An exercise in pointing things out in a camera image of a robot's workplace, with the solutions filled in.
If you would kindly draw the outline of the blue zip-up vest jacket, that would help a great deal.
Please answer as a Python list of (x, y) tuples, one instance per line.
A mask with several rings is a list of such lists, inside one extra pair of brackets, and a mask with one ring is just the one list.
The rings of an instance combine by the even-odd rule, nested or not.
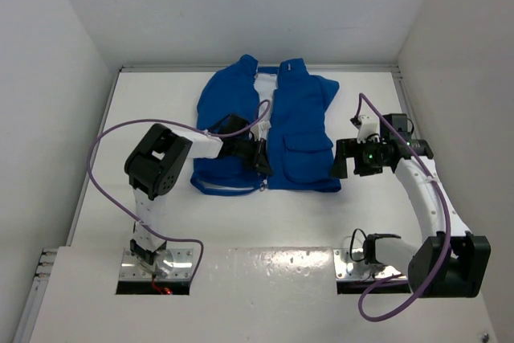
[(194, 160), (190, 183), (203, 194), (238, 196), (256, 190), (311, 190), (336, 193), (341, 183), (329, 177), (333, 144), (325, 113), (339, 90), (335, 80), (308, 72), (302, 59), (262, 67), (251, 55), (217, 71), (197, 103), (197, 128), (208, 129), (228, 114), (252, 122), (263, 114), (271, 129), (267, 156), (274, 174), (245, 171), (237, 159)]

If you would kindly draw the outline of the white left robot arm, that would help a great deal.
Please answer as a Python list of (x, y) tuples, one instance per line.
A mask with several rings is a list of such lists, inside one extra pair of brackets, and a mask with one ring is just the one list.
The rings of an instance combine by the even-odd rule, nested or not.
[(165, 196), (176, 184), (188, 159), (242, 162), (243, 170), (271, 176), (266, 140), (255, 138), (243, 128), (249, 122), (235, 114), (223, 117), (204, 131), (174, 132), (153, 124), (124, 164), (137, 204), (137, 220), (130, 251), (152, 267), (166, 248), (166, 241), (154, 235), (163, 218)]

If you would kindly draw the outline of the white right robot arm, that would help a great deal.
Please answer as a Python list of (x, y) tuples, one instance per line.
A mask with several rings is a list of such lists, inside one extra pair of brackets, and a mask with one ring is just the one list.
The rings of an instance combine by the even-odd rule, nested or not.
[(440, 261), (434, 279), (423, 291), (433, 298), (474, 298), (479, 294), (491, 245), (475, 235), (452, 206), (437, 178), (434, 154), (427, 141), (413, 136), (414, 126), (404, 113), (383, 119), (359, 115), (351, 120), (355, 138), (337, 141), (331, 175), (367, 177), (390, 169), (400, 181), (420, 227), (420, 245), (406, 243), (399, 235), (363, 234), (361, 247), (349, 245), (333, 252), (340, 294), (362, 293), (372, 283), (389, 277), (387, 291), (408, 293), (422, 286)]

